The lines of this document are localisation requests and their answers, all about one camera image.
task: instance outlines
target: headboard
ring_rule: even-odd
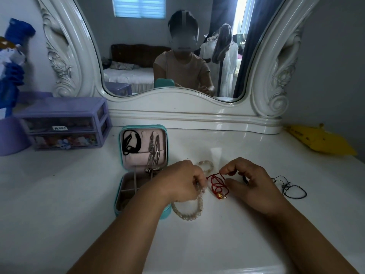
[[[141,67],[153,67],[153,63],[158,55],[170,50],[171,48],[169,47],[144,44],[113,44],[111,46],[113,61],[137,64]]]

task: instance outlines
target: teal jewelry box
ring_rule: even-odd
[[[125,126],[119,133],[121,164],[129,171],[119,184],[114,202],[118,216],[141,186],[149,182],[168,164],[167,130],[162,125]],[[160,219],[171,213],[168,205]]]

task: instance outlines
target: mirror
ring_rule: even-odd
[[[250,61],[284,0],[75,0],[101,56],[104,89],[244,96]]]

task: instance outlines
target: white wall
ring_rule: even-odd
[[[304,27],[285,123],[344,136],[365,162],[365,0],[321,0]]]
[[[19,89],[21,91],[52,91],[56,83],[56,74],[48,60],[43,20],[37,0],[1,0],[1,36],[4,36],[10,18],[28,22],[36,30],[35,35],[29,39],[26,46],[25,85]]]
[[[96,39],[102,57],[112,44],[169,46],[167,23],[173,13],[186,9],[199,23],[199,42],[209,32],[213,0],[166,0],[166,19],[115,17],[112,0],[77,0]]]

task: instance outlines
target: hair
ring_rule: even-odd
[[[169,23],[167,24],[171,35],[175,34],[176,31],[181,29],[183,26],[183,9],[178,10],[175,12],[171,18]],[[186,26],[191,27],[194,29],[194,31],[198,32],[199,30],[199,24],[196,18],[193,16],[193,14],[190,11],[186,11]]]

